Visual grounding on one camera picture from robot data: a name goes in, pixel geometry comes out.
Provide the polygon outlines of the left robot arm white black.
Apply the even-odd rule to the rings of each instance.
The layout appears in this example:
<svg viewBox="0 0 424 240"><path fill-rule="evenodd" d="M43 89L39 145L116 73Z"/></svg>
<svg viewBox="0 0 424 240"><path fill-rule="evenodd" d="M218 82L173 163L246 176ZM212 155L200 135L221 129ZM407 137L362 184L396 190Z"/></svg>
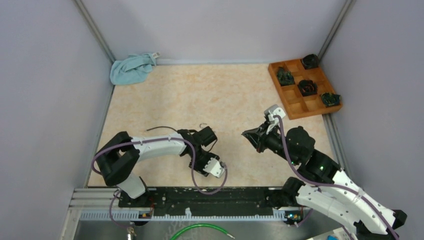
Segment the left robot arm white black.
<svg viewBox="0 0 424 240"><path fill-rule="evenodd" d="M150 193L142 179L133 173L138 162L168 155L189 155L193 173L221 178L227 175L225 164L218 155L204 149L217 139L209 126L199 131L179 129L156 137L132 137L121 131L95 154L91 168L102 176L106 186L118 187L132 203L144 207L149 203Z"/></svg>

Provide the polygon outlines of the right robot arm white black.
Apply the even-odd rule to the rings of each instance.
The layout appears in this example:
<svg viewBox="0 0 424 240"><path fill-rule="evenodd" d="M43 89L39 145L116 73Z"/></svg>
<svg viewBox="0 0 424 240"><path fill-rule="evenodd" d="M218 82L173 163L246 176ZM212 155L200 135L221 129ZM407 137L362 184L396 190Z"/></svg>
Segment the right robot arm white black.
<svg viewBox="0 0 424 240"><path fill-rule="evenodd" d="M341 224L358 240L398 240L396 229L407 214L390 209L354 183L341 166L315 149L303 127L284 133L280 124L265 122L242 133L258 153L270 150L289 163L295 176L270 196L273 207L305 206Z"/></svg>

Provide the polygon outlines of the black cable lock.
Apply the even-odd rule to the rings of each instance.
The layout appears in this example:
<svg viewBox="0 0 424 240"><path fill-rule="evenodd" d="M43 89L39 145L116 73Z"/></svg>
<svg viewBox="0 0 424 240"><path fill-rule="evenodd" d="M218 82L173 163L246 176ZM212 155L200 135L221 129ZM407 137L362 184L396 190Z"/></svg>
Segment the black cable lock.
<svg viewBox="0 0 424 240"><path fill-rule="evenodd" d="M172 131L174 131L174 132L177 132L178 130L176 130L175 128L173 128L173 127L170 127L170 126L164 126L164 125L162 125L162 126L155 126L155 127L152 127L152 128L148 128L148 129L146 129L145 131L146 132L149 132L149 131L153 131L153 130L157 130L157 129L169 129L169 130L172 130Z"/></svg>

